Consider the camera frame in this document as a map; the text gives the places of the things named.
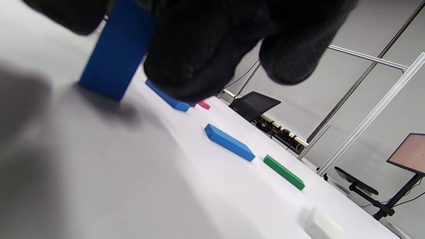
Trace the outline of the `person's right hand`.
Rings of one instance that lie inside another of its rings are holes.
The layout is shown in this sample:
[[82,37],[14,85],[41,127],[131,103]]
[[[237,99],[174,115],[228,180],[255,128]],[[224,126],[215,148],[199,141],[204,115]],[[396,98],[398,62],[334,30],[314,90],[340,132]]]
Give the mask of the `person's right hand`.
[[108,21],[79,85],[120,101],[141,61],[155,87],[195,103],[221,91],[259,42],[273,81],[302,83],[356,0],[26,0],[78,35]]

